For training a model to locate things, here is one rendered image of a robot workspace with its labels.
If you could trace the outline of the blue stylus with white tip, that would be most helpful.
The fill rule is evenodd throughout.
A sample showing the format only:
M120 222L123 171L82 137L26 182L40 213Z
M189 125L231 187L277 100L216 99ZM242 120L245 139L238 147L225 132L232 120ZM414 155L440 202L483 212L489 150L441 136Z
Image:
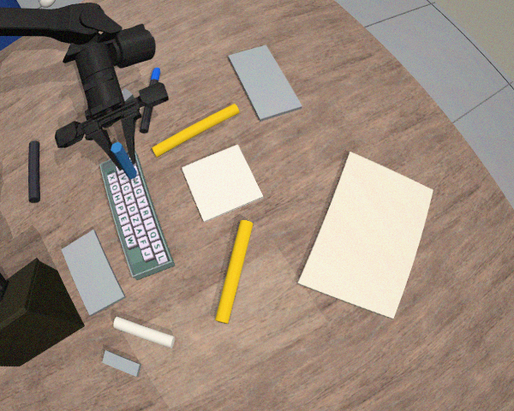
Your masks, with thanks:
M136 181L137 171L131 163L131 160L128 154L125 152L121 143L117 142L111 145L111 152L117 159L117 162L122 167L125 175L129 179L134 179Z

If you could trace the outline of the yellow cylinder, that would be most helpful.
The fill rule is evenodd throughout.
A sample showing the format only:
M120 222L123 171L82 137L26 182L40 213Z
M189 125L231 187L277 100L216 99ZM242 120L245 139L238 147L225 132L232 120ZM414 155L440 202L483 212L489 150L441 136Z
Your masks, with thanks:
M158 157L165 152L173 149L175 146L182 144L184 141L195 137L197 134L213 127L214 125L223 122L234 115L240 113L236 104L230 105L219 112L209 116L208 118L194 123L192 126L185 128L177 134L172 135L170 138L162 141L152 148L154 154Z
M229 322L252 228L253 223L247 220L240 221L235 244L230 256L230 266L222 289L223 293L218 304L218 313L215 318L218 322L225 324Z

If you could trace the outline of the cream sheet of paper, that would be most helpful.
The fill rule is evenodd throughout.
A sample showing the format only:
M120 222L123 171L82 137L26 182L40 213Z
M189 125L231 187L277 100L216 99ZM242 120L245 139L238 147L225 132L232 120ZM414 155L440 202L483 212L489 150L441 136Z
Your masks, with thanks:
M394 319L433 190L350 152L297 284Z

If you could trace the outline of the dark grey cylinder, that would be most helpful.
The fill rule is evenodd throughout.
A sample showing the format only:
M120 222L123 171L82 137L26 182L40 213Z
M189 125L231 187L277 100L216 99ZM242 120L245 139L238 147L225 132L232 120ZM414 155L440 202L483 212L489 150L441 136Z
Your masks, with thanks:
M39 142L31 141L29 143L28 153L28 200L31 203L38 203L40 201L40 188L39 188Z

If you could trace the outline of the cream square sheet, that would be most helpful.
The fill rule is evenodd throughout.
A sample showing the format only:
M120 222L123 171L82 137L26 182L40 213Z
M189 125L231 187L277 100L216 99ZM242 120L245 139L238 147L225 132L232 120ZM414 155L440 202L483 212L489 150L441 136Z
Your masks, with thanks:
M182 169L204 223L263 199L238 145Z

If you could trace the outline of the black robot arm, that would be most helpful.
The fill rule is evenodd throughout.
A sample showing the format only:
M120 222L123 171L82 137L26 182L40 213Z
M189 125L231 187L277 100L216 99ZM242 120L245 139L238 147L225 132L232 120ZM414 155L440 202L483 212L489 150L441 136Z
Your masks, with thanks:
M59 9L0 7L0 36L45 36L70 44L63 63L76 61L81 82L103 69L151 60L156 51L144 24L122 30L96 3Z

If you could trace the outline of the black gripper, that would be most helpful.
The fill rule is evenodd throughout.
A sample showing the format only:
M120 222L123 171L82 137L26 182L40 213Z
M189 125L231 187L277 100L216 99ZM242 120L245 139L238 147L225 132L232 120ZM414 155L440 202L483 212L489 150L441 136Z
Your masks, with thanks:
M124 102L121 87L114 68L107 68L90 75L83 82L84 92L91 116L93 118L83 123L74 121L56 131L57 148L69 147L82 140L86 134L87 140L95 140L107 153L114 165L123 170L111 152L111 141L103 125L122 116L122 126L126 145L132 165L135 164L134 134L137 119L142 118L139 110L146 106L152 108L169 100L162 82L139 90L140 96ZM120 108L121 107L121 108ZM119 109L118 109L119 108ZM116 110L117 109L117 110Z

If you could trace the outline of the cream cylinder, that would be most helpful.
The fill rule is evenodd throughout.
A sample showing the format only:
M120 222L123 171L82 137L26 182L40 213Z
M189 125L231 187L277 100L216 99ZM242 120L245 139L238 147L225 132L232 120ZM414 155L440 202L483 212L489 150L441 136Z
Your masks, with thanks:
M135 324L126 319L116 317L113 324L114 328L117 330L127 332L135 337L140 337L168 348L172 348L175 342L174 336L156 331L143 325Z

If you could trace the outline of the black marker with blue cap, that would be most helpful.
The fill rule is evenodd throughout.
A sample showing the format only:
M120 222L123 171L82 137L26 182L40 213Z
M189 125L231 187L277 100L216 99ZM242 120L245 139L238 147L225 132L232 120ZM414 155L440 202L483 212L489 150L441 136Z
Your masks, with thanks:
M155 68L152 72L150 85L158 83L159 80L159 74L160 74L160 68ZM140 124L140 132L143 134L148 133L149 131L149 125L150 125L150 118L152 115L152 108L144 107L144 113L141 118L141 124Z

